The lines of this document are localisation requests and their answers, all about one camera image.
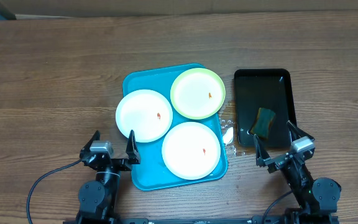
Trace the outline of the light green plate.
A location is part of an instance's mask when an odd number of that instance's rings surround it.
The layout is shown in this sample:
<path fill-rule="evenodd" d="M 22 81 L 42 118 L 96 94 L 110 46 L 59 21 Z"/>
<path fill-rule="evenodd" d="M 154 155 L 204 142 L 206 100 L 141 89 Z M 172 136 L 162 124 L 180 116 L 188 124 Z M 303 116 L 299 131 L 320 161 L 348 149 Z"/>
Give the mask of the light green plate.
<path fill-rule="evenodd" d="M 222 107 L 226 88 L 217 73 L 207 68 L 191 68 L 179 74 L 170 89 L 174 109 L 189 119 L 205 119 Z"/>

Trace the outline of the white plate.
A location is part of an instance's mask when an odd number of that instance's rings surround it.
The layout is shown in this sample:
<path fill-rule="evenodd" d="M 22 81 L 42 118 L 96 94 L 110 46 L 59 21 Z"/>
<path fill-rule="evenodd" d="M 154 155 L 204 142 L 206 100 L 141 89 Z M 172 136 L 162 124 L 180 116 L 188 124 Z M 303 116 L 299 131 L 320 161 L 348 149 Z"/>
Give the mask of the white plate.
<path fill-rule="evenodd" d="M 216 168 L 221 156 L 218 137 L 197 122 L 176 125 L 164 137 L 162 158 L 167 169 L 185 180 L 206 177 Z"/>
<path fill-rule="evenodd" d="M 116 124 L 120 132 L 128 138 L 133 131 L 135 140 L 141 143 L 160 139 L 170 129 L 172 121 L 171 104 L 153 90 L 129 93 L 119 102 L 116 110 Z"/>

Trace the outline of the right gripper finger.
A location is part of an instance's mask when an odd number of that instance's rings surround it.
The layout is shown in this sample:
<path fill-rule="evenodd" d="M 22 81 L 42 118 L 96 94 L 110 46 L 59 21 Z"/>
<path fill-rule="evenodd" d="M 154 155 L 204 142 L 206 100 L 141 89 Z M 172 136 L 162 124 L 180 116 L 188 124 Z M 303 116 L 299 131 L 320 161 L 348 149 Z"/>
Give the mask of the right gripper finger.
<path fill-rule="evenodd" d="M 265 167 L 267 165 L 267 161 L 271 159 L 268 152 L 264 149 L 263 142 L 259 139 L 258 135 L 253 135 L 254 138 L 254 146 L 255 146 L 255 158 L 256 165 L 259 167 Z"/>
<path fill-rule="evenodd" d="M 291 142 L 296 141 L 303 137 L 308 137 L 312 142 L 315 141 L 315 138 L 312 135 L 306 133 L 305 131 L 297 127 L 290 120 L 287 121 L 287 126 L 290 131 Z"/>

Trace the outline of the white plate front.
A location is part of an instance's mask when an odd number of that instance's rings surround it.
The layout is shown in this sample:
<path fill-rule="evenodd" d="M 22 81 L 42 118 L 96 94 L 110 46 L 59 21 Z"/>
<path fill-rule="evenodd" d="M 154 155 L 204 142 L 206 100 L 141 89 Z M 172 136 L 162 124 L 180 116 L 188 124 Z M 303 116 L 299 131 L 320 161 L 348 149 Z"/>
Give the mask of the white plate front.
<path fill-rule="evenodd" d="M 167 169 L 185 180 L 206 177 L 216 168 L 221 156 L 218 137 L 197 122 L 176 125 L 164 137 L 162 158 Z"/>

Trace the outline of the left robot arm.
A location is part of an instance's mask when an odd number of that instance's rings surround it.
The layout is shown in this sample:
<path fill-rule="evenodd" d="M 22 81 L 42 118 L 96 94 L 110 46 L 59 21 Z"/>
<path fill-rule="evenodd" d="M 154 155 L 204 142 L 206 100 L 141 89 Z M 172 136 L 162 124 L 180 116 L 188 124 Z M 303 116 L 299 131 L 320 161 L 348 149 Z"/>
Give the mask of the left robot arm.
<path fill-rule="evenodd" d="M 133 165 L 140 164 L 134 131 L 130 131 L 126 154 L 126 158 L 115 158 L 112 144 L 100 140 L 99 131 L 82 148 L 80 161 L 95 170 L 96 177 L 79 189 L 80 208 L 72 221 L 74 224 L 121 222 L 119 215 L 115 213 L 121 172 L 131 171 Z"/>

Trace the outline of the green yellow sponge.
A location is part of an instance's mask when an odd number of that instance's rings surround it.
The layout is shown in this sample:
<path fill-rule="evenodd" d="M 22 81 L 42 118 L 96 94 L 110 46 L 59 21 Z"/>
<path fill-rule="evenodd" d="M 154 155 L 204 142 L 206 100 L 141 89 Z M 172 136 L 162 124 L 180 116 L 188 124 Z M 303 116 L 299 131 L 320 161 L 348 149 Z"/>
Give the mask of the green yellow sponge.
<path fill-rule="evenodd" d="M 250 129 L 252 135 L 261 139 L 268 139 L 270 130 L 275 121 L 275 112 L 268 108 L 259 108 L 256 119 Z"/>

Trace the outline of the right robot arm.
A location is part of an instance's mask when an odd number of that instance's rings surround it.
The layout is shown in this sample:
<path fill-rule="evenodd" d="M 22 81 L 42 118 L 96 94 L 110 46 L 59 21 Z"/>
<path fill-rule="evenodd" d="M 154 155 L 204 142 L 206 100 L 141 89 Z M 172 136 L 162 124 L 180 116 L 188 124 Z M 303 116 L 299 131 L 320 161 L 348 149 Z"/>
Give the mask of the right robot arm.
<path fill-rule="evenodd" d="M 256 223 L 338 223 L 337 202 L 341 195 L 341 185 L 335 180 L 322 177 L 314 179 L 307 169 L 305 161 L 314 155 L 314 137 L 304 132 L 292 122 L 287 126 L 295 138 L 290 150 L 280 156 L 271 158 L 264 149 L 258 135 L 254 134 L 256 165 L 266 167 L 269 173 L 281 171 L 290 191 L 276 199 L 264 214 L 254 216 Z M 270 216 L 269 211 L 288 195 L 294 195 L 298 208 L 287 208 L 281 216 Z"/>

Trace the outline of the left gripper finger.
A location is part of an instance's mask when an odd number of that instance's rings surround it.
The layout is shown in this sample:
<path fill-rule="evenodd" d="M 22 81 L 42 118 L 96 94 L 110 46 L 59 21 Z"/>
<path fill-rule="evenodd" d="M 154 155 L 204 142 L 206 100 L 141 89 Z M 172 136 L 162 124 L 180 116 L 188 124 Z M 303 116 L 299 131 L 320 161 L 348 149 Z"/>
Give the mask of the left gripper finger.
<path fill-rule="evenodd" d="M 140 164 L 140 154 L 136 145 L 134 130 L 129 133 L 126 153 L 130 164 Z"/>
<path fill-rule="evenodd" d="M 99 140 L 100 140 L 100 132 L 98 130 L 96 130 L 95 133 L 93 134 L 93 136 L 91 137 L 91 139 L 85 144 L 84 151 L 85 152 L 90 151 L 90 147 L 91 147 L 92 143 L 94 141 L 99 141 Z"/>

